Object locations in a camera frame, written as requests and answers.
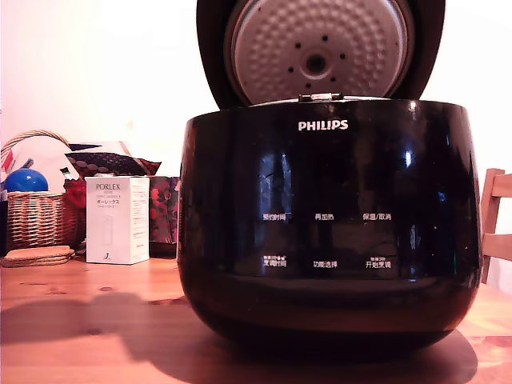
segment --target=table surface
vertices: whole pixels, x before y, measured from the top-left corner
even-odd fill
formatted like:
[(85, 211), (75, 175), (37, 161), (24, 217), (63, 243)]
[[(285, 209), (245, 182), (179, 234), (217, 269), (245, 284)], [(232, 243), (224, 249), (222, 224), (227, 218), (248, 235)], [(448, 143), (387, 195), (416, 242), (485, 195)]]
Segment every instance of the table surface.
[(173, 260), (1, 273), (2, 383), (512, 383), (512, 296), (484, 285), (434, 346), (344, 363), (237, 352), (195, 316)]

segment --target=white wall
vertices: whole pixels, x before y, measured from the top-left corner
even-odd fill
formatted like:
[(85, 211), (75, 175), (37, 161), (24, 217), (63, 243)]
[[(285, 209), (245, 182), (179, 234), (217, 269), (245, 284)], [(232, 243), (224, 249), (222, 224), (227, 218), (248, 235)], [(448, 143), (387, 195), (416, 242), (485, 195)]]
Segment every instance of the white wall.
[[(447, 0), (423, 95), (468, 108), (481, 188), (487, 168), (512, 172), (511, 14), (504, 0)], [(177, 174), (186, 120), (217, 109), (195, 0), (2, 0), (2, 104), (2, 142), (32, 129), (71, 141), (156, 138), (148, 159)], [(512, 204), (502, 207), (498, 232), (512, 233)], [(510, 263), (493, 260), (490, 284), (512, 293)]]

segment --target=cork coaster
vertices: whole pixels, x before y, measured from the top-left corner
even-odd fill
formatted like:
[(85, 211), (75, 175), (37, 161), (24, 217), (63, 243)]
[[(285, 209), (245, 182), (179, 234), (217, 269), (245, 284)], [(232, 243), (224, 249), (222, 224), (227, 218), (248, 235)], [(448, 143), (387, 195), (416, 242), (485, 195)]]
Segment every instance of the cork coaster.
[(36, 260), (9, 260), (4, 258), (2, 260), (2, 266), (4, 268), (18, 268), (22, 266), (56, 266), (64, 264), (74, 257), (74, 253), (68, 256), (56, 256), (54, 258), (39, 258)]
[(39, 248), (26, 248), (24, 250), (12, 250), (5, 256), (5, 260), (28, 261), (42, 258), (56, 258), (69, 256), (74, 250), (68, 246), (42, 246)]
[(2, 266), (15, 268), (20, 266), (54, 266), (68, 262), (74, 257), (74, 250), (68, 246), (44, 246), (12, 250), (2, 259)]

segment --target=philips logo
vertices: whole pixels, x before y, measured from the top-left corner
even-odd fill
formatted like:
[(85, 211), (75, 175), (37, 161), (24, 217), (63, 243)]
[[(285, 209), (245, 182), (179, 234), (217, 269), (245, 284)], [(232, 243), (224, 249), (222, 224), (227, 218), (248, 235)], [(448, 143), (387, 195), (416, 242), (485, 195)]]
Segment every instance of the philips logo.
[(299, 122), (298, 131), (304, 130), (348, 130), (348, 120), (329, 120), (321, 122)]

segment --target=rice cooker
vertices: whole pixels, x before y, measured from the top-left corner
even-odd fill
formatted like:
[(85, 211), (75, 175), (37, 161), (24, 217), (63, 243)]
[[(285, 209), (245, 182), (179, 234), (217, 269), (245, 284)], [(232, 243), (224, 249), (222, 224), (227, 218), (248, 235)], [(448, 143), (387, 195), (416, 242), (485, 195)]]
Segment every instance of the rice cooker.
[(241, 345), (409, 351), (463, 320), (482, 249), (462, 106), (419, 100), (442, 0), (199, 0), (220, 111), (188, 121), (178, 268)]

